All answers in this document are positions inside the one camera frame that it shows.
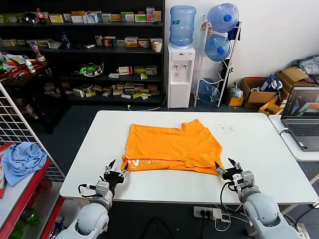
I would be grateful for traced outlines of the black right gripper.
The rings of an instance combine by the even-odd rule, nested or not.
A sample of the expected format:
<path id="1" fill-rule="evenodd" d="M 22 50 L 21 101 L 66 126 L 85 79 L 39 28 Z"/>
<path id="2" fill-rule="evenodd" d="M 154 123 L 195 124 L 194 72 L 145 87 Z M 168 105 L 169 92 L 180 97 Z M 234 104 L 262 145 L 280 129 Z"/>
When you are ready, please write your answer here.
<path id="1" fill-rule="evenodd" d="M 231 168 L 223 169 L 216 161 L 215 168 L 218 176 L 222 177 L 224 180 L 229 180 L 230 185 L 241 185 L 242 184 L 242 167 L 239 162 L 228 158 L 229 162 L 232 164 Z"/>

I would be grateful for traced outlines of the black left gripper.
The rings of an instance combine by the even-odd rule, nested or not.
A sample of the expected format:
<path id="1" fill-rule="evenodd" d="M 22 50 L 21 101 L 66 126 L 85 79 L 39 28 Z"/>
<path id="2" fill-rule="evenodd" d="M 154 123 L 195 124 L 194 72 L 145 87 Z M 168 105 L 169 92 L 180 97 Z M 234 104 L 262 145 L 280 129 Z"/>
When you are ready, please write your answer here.
<path id="1" fill-rule="evenodd" d="M 118 184 L 122 184 L 129 172 L 129 164 L 126 163 L 121 172 L 113 171 L 112 168 L 116 160 L 114 159 L 105 167 L 104 180 L 109 183 L 109 190 L 114 191 Z"/>

